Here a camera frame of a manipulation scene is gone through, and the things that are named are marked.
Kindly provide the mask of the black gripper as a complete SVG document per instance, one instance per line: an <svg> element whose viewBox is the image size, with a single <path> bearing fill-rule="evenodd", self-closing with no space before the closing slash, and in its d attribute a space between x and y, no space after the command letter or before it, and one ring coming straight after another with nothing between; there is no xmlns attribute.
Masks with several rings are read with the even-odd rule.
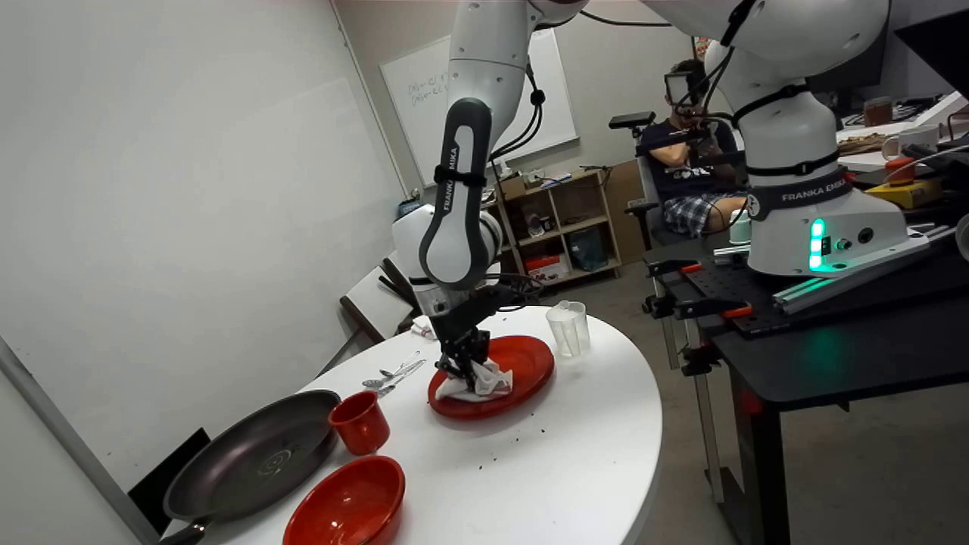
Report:
<svg viewBox="0 0 969 545"><path fill-rule="evenodd" d="M467 384L467 371L458 361L470 361L470 375L477 382L487 375L487 332L482 321L500 310L500 296L495 288L470 293L463 302L435 302L434 306L434 331L443 341L443 358L435 370L458 384Z"/></svg>

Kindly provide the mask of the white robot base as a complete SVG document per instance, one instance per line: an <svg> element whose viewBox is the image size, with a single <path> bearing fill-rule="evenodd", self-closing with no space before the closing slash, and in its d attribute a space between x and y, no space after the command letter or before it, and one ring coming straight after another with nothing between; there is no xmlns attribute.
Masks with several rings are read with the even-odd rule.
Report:
<svg viewBox="0 0 969 545"><path fill-rule="evenodd" d="M835 144L835 115L808 79L862 55L886 0L646 0L686 37L744 138L751 250L763 275L830 275L906 239L901 211L857 190Z"/></svg>

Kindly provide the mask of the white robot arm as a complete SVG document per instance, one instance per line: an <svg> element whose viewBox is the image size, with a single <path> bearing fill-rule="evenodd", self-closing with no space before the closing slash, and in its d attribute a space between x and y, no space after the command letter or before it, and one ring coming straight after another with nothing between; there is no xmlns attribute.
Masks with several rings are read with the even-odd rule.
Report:
<svg viewBox="0 0 969 545"><path fill-rule="evenodd" d="M491 332L482 321L503 306L500 288L486 281L500 245L496 220L482 209L486 166L518 113L530 37L572 21L584 3L458 0L434 203L390 234L438 339L438 370L470 394L503 384L486 366Z"/></svg>

